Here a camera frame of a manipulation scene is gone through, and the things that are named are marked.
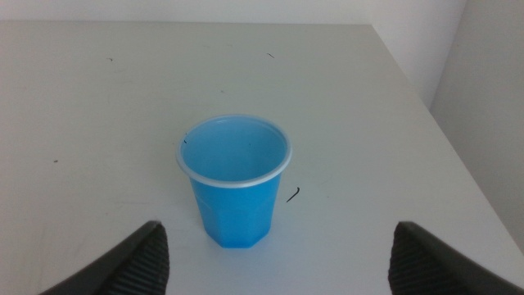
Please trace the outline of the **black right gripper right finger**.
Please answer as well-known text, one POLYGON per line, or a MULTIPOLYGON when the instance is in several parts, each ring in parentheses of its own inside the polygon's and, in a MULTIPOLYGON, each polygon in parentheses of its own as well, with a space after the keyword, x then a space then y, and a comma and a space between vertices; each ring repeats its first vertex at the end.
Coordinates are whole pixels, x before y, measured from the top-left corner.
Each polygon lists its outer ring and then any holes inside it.
POLYGON ((394 295, 523 295, 412 221, 395 227, 388 283, 394 295))

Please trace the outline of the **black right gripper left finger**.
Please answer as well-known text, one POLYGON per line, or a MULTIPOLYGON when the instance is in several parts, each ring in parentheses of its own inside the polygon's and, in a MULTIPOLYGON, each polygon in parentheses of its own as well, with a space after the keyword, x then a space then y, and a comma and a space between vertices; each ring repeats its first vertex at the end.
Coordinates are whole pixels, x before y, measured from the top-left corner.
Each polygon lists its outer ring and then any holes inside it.
POLYGON ((165 227, 159 221, 148 221, 109 252, 45 293, 164 295, 168 280, 165 227))

